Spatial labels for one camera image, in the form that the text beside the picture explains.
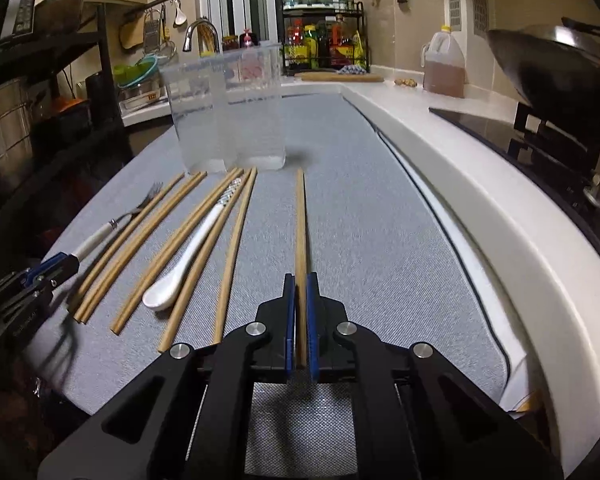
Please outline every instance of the wooden cutting board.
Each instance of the wooden cutting board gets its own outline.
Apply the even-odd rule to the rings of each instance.
[[[384,77],[378,74],[336,74],[335,72],[302,72],[296,74],[302,81],[340,81],[349,83],[381,83]]]

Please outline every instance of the gray table mat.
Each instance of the gray table mat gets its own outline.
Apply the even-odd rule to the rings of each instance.
[[[284,274],[294,272],[295,177],[301,166],[306,173],[310,261],[321,293],[342,301],[349,319],[386,342],[433,343],[485,393],[500,399],[506,361],[467,277],[416,187],[372,127],[337,95],[282,99],[282,114],[286,165],[258,174],[238,251],[226,332],[253,320],[261,302],[282,293]],[[71,251],[98,226],[138,203],[152,182],[167,182],[182,168],[171,128],[89,202],[49,254]],[[152,256],[220,178],[207,177],[170,213],[87,325],[75,324],[58,308],[28,347],[40,375],[87,412],[99,409],[157,357],[165,316],[140,306],[120,336],[109,325]],[[211,342],[237,209],[209,258],[176,341],[197,348]],[[72,283],[62,286],[58,300]],[[345,385],[308,384],[302,376],[288,385],[256,384],[247,472],[326,476],[355,469]]]

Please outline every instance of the fork with white handle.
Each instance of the fork with white handle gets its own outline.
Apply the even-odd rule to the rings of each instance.
[[[94,234],[92,234],[89,238],[83,241],[74,252],[74,256],[78,258],[78,261],[81,262],[88,254],[91,253],[97,246],[99,246],[107,236],[109,236],[113,231],[118,228],[118,223],[128,215],[137,215],[139,212],[144,209],[149,202],[160,192],[162,189],[161,182],[154,182],[154,184],[149,188],[142,202],[139,203],[135,208],[127,211],[126,213],[120,215],[118,218],[109,220],[106,224],[100,227]]]

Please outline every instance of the blue gripper pad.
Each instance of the blue gripper pad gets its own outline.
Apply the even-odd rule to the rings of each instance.
[[[296,277],[289,276],[289,283],[285,282],[285,286],[289,287],[286,303],[286,359],[285,359],[285,370],[286,374],[291,375],[291,371],[294,368],[294,328],[296,326]]]
[[[318,291],[318,276],[312,272],[306,277],[306,341],[307,362],[312,381],[318,381],[318,331],[315,320],[316,294]]]

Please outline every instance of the wooden chopstick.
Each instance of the wooden chopstick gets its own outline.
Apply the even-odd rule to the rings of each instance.
[[[119,335],[121,330],[129,321],[131,315],[135,312],[138,304],[142,300],[142,295],[154,283],[164,266],[169,263],[173,255],[178,251],[180,246],[189,237],[193,229],[200,223],[204,216],[211,210],[214,204],[218,201],[224,190],[229,186],[229,183],[236,177],[242,174],[242,170],[233,170],[222,179],[218,185],[211,190],[205,199],[197,206],[182,223],[182,225],[171,235],[171,237],[162,246],[151,263],[146,268],[144,274],[140,277],[134,291],[129,295],[126,303],[118,311],[116,319],[111,324],[111,331]]]
[[[171,191],[171,188],[175,186],[178,181],[184,176],[184,173],[177,175],[173,180],[170,181],[165,187],[163,187],[160,192],[152,198],[152,200],[142,209],[141,212],[136,215],[135,218],[129,222],[125,228],[120,232],[120,234],[113,241],[112,245],[105,251],[105,253],[100,257],[97,261],[91,272],[85,277],[84,281],[80,284],[80,287],[75,292],[74,297],[69,302],[67,306],[67,310],[71,313],[75,313],[80,306],[80,302],[84,298],[84,295],[88,292],[93,282],[100,275],[100,273],[104,270],[109,263],[109,260],[113,257],[113,255],[118,251],[122,244],[125,243],[126,239],[129,238],[129,235],[135,230],[136,227],[140,225],[142,220],[146,218],[146,216],[152,211],[155,205],[162,200],[168,192]]]
[[[296,285],[298,307],[296,308],[296,362],[306,367],[306,202],[304,196],[304,172],[298,169],[296,177]]]
[[[202,271],[205,269],[206,262],[209,259],[209,255],[213,250],[220,233],[222,232],[222,228],[226,222],[226,219],[229,217],[229,213],[231,213],[231,209],[234,207],[234,204],[238,200],[240,193],[245,187],[245,182],[251,177],[253,174],[253,169],[250,170],[248,175],[245,175],[240,181],[240,186],[235,190],[234,194],[229,199],[229,202],[224,209],[220,213],[218,220],[211,228],[211,231],[206,237],[205,243],[200,248],[200,252],[196,257],[191,269],[189,270],[189,274],[187,275],[187,279],[182,285],[182,290],[178,295],[178,299],[173,307],[173,311],[171,311],[171,315],[169,316],[169,321],[167,323],[167,327],[164,329],[164,333],[162,334],[162,339],[160,340],[160,344],[158,345],[158,352],[167,351],[172,343],[173,339],[176,337],[178,333],[178,329],[180,327],[180,322],[182,321],[182,317],[189,305],[189,301],[191,300],[191,295],[193,294],[193,290],[196,288],[198,284],[198,280]]]
[[[129,263],[131,258],[136,254],[140,246],[147,240],[149,235],[154,229],[162,222],[167,215],[175,208],[180,201],[187,196],[192,189],[194,189],[202,180],[206,177],[206,173],[197,173],[192,176],[183,186],[174,193],[170,199],[167,200],[158,210],[151,215],[148,221],[141,227],[141,229],[129,240],[129,243],[125,245],[121,253],[116,257],[112,264],[107,267],[104,272],[104,276],[100,278],[98,283],[91,288],[87,297],[82,301],[82,306],[76,312],[74,319],[86,323],[96,307],[104,298],[106,293],[111,288],[111,285],[116,281],[120,273]]]
[[[229,249],[226,254],[226,263],[224,264],[224,273],[222,274],[222,282],[220,283],[220,293],[218,294],[218,304],[216,305],[216,322],[214,325],[213,343],[222,341],[224,335],[224,322],[226,320],[226,310],[229,307],[229,297],[231,295],[231,285],[234,282],[235,259],[238,255],[238,247],[240,246],[240,237],[242,236],[242,228],[244,219],[247,216],[247,208],[249,207],[249,199],[253,184],[256,181],[257,170],[251,170],[251,174],[244,190],[244,197],[240,203],[238,218],[235,219],[234,231],[231,234]]]

